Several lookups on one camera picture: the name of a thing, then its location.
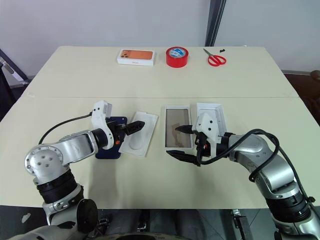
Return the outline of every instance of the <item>label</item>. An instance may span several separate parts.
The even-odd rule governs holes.
[[[186,55],[186,51],[179,47],[176,47],[169,51],[169,55],[174,58],[182,58]]]

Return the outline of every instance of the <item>wall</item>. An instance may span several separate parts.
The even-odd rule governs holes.
[[[319,0],[226,0],[215,46],[263,46],[282,70],[320,70]]]
[[[203,46],[209,5],[210,0],[0,0],[0,48],[32,76],[62,45]]]

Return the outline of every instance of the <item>scissor handle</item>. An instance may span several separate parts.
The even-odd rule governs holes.
[[[227,59],[225,59],[223,56],[213,55],[208,57],[208,63],[213,67],[218,67],[225,64],[226,62]]]

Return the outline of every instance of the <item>red scissors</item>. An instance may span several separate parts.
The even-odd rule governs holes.
[[[206,54],[209,55],[208,57],[208,63],[213,66],[213,67],[218,67],[220,65],[223,65],[227,62],[227,59],[225,59],[223,56],[219,56],[219,55],[213,55],[210,52],[208,52],[207,50],[203,49]]]

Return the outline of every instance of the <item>tape roll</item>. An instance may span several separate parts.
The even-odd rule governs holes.
[[[166,52],[166,64],[173,68],[181,68],[188,62],[189,52],[181,46],[170,47]]]

